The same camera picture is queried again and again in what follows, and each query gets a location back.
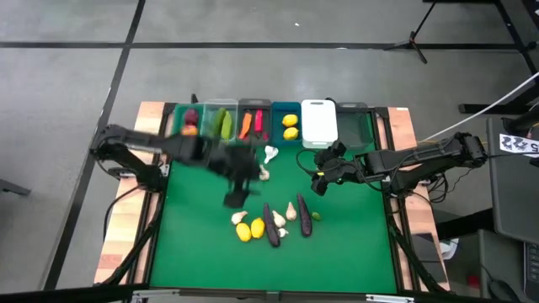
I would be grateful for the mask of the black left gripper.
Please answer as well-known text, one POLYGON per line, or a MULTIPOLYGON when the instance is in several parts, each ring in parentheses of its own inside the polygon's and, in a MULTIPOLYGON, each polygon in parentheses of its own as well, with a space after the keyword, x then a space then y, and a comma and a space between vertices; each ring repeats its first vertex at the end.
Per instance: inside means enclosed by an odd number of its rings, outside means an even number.
POLYGON ((203 157, 204 166, 213 173, 229 180, 224 205, 232 209, 243 208, 249 195, 260 195, 251 187, 260 175, 259 160, 249 146, 213 146, 203 157))

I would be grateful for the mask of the purple eggplant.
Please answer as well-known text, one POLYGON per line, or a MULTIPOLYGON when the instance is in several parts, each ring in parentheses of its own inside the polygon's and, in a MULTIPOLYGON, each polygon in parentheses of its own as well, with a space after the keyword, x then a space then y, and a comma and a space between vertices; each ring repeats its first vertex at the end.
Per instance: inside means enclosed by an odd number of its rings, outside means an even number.
POLYGON ((301 232, 304 237, 312 235, 312 220, 307 204, 301 194, 297 195, 297 203, 300 214, 301 232))
POLYGON ((265 223, 265 231, 269 238, 270 245, 272 247, 279 247, 280 237, 268 203, 264 203, 263 219, 265 223))

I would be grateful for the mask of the orange chili pepper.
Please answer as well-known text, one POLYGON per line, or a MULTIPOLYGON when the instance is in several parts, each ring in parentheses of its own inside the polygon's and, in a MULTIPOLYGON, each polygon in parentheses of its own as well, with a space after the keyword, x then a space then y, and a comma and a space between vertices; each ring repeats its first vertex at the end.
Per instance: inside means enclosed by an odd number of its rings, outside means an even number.
POLYGON ((239 132, 239 135, 238 135, 238 138, 240 140, 244 140, 247 136, 248 136, 248 133, 249 133, 249 130, 250 130, 250 127, 251 127, 251 123, 252 123, 252 114, 248 111, 246 111, 243 115, 243 119, 242 119, 242 125, 241 125, 241 130, 239 132))

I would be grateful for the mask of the green cucumber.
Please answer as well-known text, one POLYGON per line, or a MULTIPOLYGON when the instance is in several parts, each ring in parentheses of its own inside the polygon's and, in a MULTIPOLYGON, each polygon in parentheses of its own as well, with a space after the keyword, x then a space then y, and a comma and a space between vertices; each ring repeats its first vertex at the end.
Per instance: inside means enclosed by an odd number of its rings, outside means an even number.
POLYGON ((221 124, 221 138, 230 140, 232 137, 233 121, 229 111, 225 111, 221 124))
POLYGON ((225 108, 219 108, 214 114, 212 121, 212 135, 218 136, 221 134, 222 123, 226 115, 227 110, 225 108))

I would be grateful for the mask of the white plastic basket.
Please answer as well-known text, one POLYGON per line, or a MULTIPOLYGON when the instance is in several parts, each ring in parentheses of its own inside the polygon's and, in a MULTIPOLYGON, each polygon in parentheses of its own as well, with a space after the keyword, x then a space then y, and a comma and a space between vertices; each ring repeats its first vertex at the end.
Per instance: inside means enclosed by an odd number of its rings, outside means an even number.
POLYGON ((339 137, 336 106, 331 100, 304 99, 301 102, 302 145, 305 148, 323 149, 339 137))

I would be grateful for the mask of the smoky translucent grey basket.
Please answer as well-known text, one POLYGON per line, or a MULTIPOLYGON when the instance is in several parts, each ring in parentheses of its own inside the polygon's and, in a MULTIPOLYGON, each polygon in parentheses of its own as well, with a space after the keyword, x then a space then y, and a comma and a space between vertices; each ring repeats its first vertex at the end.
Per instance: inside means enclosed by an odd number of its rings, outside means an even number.
POLYGON ((365 150, 373 142, 367 109, 364 103, 336 104, 339 139, 349 149, 365 150))

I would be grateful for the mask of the clear plastic basket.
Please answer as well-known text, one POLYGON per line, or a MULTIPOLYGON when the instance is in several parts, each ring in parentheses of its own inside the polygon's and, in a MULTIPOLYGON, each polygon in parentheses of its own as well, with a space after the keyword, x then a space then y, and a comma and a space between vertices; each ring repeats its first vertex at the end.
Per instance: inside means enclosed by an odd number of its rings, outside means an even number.
POLYGON ((236 99, 231 99, 231 98, 208 99, 204 103, 205 111, 204 111, 203 120, 202 120, 202 134, 204 136, 209 136, 211 138, 217 139, 224 143, 233 143, 236 140, 236 132, 237 132, 237 106, 238 106, 238 101, 236 99), (232 127, 232 137, 230 140, 223 140, 221 138, 221 134, 218 136, 212 135, 212 121, 214 118, 214 114, 219 108, 225 108, 227 111, 230 112, 232 116, 233 127, 232 127))

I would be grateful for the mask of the blue plastic basket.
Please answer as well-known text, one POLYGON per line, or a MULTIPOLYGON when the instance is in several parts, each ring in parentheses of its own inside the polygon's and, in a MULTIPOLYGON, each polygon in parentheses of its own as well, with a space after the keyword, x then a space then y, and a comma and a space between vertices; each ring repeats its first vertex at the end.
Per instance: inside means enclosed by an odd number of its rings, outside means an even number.
POLYGON ((272 125, 271 125, 271 143, 273 146, 300 146, 302 144, 302 111, 298 102, 273 102, 272 103, 272 125), (286 140, 284 133, 287 129, 282 120, 288 115, 293 114, 297 117, 294 127, 298 129, 297 138, 286 140))

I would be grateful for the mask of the wooden table side board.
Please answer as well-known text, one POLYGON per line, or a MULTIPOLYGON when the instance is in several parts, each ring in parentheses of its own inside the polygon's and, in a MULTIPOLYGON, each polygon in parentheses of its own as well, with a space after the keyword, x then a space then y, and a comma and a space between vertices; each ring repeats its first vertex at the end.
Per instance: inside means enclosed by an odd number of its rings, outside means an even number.
MULTIPOLYGON (((408 149, 417 146, 414 128, 408 108, 389 108, 389 124, 392 132, 392 143, 395 150, 408 149)), ((435 229, 435 218, 432 205, 426 199, 428 197, 427 188, 420 184, 414 193, 405 199, 405 210, 401 214, 408 217, 407 228, 411 234, 430 233, 433 237, 435 248, 441 262, 443 274, 447 277, 446 267, 440 249, 440 242, 435 229)), ((398 247, 399 262, 401 266, 403 288, 413 290, 413 274, 409 267, 408 259, 401 247, 398 247)))
MULTIPOLYGON (((138 109, 134 130, 157 134, 161 130, 165 102, 142 102, 138 109)), ((134 151, 144 163, 159 162, 158 156, 144 151, 134 151)), ((136 187, 134 178, 122 179, 116 198, 136 187)), ((99 257, 94 283, 104 282, 127 257, 155 213, 159 194, 147 194, 142 189, 135 190, 121 199, 110 213, 107 234, 99 257)), ((121 279, 121 284, 141 283, 147 264, 150 240, 141 250, 131 269, 121 279)))

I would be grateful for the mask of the teal green plastic basket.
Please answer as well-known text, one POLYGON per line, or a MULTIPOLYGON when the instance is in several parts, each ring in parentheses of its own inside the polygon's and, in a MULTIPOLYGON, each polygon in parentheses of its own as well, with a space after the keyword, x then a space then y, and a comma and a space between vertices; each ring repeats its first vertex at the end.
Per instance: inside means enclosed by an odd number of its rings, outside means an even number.
POLYGON ((204 114, 204 108, 200 104, 177 104, 173 111, 173 127, 172 133, 170 136, 172 146, 180 146, 181 144, 187 143, 192 146, 203 146, 205 144, 205 139, 201 136, 202 128, 202 116, 204 114), (189 109, 196 109, 199 113, 199 123, 196 126, 199 130, 197 136, 182 136, 180 131, 181 128, 185 125, 184 123, 184 112, 189 109))

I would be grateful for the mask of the black floor stand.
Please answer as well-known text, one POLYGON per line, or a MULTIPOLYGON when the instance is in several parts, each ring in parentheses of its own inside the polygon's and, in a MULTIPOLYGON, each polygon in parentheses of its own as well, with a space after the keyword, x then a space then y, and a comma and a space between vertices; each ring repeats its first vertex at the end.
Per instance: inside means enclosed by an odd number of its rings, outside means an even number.
MULTIPOLYGON (((539 42, 530 42, 528 45, 524 44, 524 40, 520 37, 518 29, 515 23, 510 18, 509 13, 502 4, 501 0, 495 0, 494 4, 499 11, 500 17, 503 19, 506 29, 508 30, 511 39, 515 43, 516 50, 522 56, 532 75, 539 72, 539 66, 537 66, 530 55, 530 51, 539 51, 539 42)), ((485 104, 459 104, 458 110, 461 114, 508 114, 517 115, 524 114, 528 110, 532 109, 531 102, 539 98, 539 75, 534 78, 535 84, 532 84, 529 88, 525 89, 522 93, 516 96, 513 100, 503 103, 500 101, 497 104, 485 105, 485 104)))

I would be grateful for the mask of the black tripod stand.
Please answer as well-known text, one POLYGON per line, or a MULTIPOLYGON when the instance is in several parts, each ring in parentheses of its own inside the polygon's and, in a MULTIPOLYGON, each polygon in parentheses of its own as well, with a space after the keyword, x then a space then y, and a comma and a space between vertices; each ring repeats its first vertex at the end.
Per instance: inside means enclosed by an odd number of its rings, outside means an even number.
POLYGON ((416 54, 418 55, 420 61, 423 63, 423 64, 427 64, 428 61, 426 59, 426 57, 424 56, 422 50, 419 48, 418 44, 416 43, 416 37, 419 33, 419 31, 423 28, 424 26, 424 23, 426 22, 426 20, 428 19, 428 17, 430 16, 430 14, 432 13, 432 11, 434 10, 436 4, 438 3, 439 0, 431 0, 431 4, 430 4, 430 7, 429 9, 427 10, 427 12, 425 13, 424 17, 421 19, 419 25, 417 26, 417 28, 415 30, 412 30, 408 36, 408 38, 406 40, 403 40, 401 42, 398 42, 398 43, 394 43, 394 44, 390 44, 388 47, 384 48, 383 50, 384 51, 393 51, 393 50, 397 50, 397 49, 412 49, 416 52, 416 54))

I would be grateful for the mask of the black computer mouse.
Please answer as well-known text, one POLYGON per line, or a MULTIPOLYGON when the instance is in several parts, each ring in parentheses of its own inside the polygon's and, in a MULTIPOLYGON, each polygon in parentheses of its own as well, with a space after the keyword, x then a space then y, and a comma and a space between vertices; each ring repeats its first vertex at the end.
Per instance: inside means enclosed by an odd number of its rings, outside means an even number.
POLYGON ((519 296, 508 283, 501 279, 490 280, 488 282, 488 292, 494 299, 520 303, 519 296))

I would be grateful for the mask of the black keyboard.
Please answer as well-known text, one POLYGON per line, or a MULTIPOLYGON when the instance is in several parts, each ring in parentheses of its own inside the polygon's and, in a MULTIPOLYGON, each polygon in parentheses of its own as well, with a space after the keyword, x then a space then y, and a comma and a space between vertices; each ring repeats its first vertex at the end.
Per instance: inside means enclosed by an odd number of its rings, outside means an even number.
POLYGON ((524 292, 539 303, 539 246, 524 243, 524 292))

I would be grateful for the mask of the black floor object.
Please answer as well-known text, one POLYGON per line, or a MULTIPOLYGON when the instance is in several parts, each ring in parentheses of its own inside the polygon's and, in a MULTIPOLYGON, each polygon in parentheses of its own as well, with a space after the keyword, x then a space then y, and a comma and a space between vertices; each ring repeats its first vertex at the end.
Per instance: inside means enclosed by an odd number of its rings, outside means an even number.
POLYGON ((28 196, 31 190, 0 178, 0 192, 28 196))

